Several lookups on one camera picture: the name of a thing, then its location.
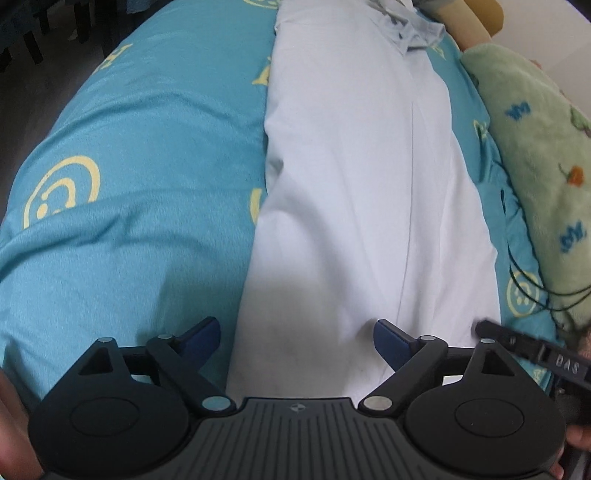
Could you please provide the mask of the right hand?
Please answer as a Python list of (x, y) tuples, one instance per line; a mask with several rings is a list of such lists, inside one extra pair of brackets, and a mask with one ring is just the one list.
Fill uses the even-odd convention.
[[(566, 430), (566, 443), (577, 450), (589, 452), (591, 449), (590, 426), (569, 425)], [(556, 479), (562, 479), (564, 477), (564, 469), (558, 462), (551, 467), (550, 473)]]

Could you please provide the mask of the left hand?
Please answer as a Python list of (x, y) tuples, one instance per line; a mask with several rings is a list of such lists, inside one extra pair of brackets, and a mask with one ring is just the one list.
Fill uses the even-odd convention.
[(1, 372), (0, 461), (3, 479), (33, 480), (43, 476), (28, 436), (28, 413), (4, 372)]

